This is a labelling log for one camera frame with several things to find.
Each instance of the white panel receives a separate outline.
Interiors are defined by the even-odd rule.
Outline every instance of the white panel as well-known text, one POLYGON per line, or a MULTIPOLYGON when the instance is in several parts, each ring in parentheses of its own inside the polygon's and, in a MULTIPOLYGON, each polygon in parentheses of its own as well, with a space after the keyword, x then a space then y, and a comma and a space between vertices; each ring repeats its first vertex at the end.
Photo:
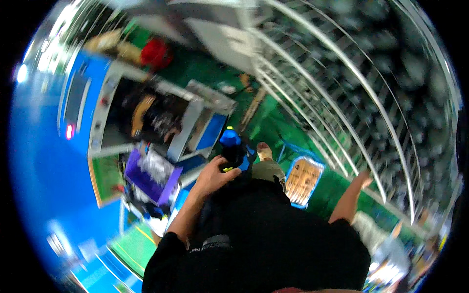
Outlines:
POLYGON ((157 33, 158 35, 168 37, 183 45, 189 45, 186 40, 177 30, 171 27, 166 20, 159 15, 138 15, 133 18, 138 25, 157 33))
POLYGON ((185 22, 215 58, 246 73, 254 74, 249 33, 194 18, 188 18, 185 22))

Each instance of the hand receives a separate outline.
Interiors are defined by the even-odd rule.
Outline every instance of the hand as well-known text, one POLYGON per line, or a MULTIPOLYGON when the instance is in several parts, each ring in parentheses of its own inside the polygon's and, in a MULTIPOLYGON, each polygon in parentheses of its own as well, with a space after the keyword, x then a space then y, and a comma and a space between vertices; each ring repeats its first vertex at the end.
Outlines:
POLYGON ((362 183, 362 189, 365 187, 368 187, 372 182, 373 179, 370 178, 370 171, 361 171, 355 178, 354 180, 358 180, 362 183))
POLYGON ((219 166, 226 162, 227 159, 218 155, 214 157, 207 166, 205 166, 192 188, 197 196, 202 196, 205 199, 208 195, 220 189, 228 181, 233 180, 241 174, 240 168, 235 168, 226 173, 222 173, 219 166))

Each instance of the black jacket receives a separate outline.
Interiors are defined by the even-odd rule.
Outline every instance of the black jacket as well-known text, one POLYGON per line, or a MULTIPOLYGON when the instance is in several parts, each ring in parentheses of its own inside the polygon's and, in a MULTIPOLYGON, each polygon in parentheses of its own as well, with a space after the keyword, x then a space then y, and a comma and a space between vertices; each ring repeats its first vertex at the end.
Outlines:
POLYGON ((278 184, 225 186, 200 222, 187 251, 176 234, 163 237, 143 293, 363 288, 371 259, 356 231, 293 208, 278 184))

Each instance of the foot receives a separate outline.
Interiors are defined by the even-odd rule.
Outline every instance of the foot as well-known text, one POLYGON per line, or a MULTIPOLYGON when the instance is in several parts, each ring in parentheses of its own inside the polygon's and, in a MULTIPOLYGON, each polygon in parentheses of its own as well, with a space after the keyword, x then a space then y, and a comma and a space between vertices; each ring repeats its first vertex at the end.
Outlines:
POLYGON ((272 159, 272 150, 270 149, 269 145, 265 142, 260 142, 257 144, 257 155, 259 159, 262 161, 273 161, 272 159))

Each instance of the yellow line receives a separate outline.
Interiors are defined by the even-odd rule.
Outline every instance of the yellow line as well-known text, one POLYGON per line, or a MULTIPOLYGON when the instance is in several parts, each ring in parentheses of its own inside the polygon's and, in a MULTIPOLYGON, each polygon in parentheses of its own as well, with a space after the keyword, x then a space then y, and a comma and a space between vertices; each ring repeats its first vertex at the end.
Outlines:
POLYGON ((143 235, 146 236, 146 238, 150 239, 151 242, 153 242, 153 244, 155 244, 155 240, 153 240, 150 236, 147 235, 147 233, 143 232, 138 226, 135 226, 135 228, 137 228, 137 230, 142 233, 143 235))
POLYGON ((125 251, 125 250, 122 248, 122 246, 120 246, 117 242, 116 242, 115 244, 117 244, 117 246, 119 246, 119 247, 122 249, 122 251, 123 251, 125 254, 127 254, 127 256, 128 256, 133 262, 135 262, 139 267, 141 267, 142 270, 145 270, 145 268, 144 268, 143 266, 141 266, 139 263, 137 263, 137 262, 127 253, 127 251, 125 251))
POLYGON ((122 291, 119 290, 119 288, 117 288, 116 285, 113 285, 113 286, 114 286, 114 288, 116 288, 117 291, 119 291, 119 293, 122 293, 122 291))

